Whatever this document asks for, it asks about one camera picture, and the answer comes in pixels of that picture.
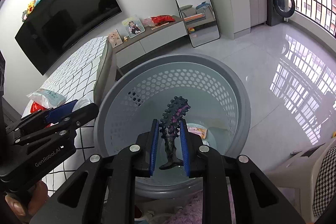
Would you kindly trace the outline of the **person's left hand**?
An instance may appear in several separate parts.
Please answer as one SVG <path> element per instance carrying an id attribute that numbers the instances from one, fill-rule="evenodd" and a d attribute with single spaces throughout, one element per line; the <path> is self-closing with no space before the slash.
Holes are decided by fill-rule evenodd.
<path id="1" fill-rule="evenodd" d="M 5 196 L 5 200 L 11 210 L 17 217 L 21 218 L 35 215 L 48 199 L 47 185 L 41 180 L 36 184 L 30 203 L 27 206 L 23 206 L 18 200 L 9 195 Z"/>

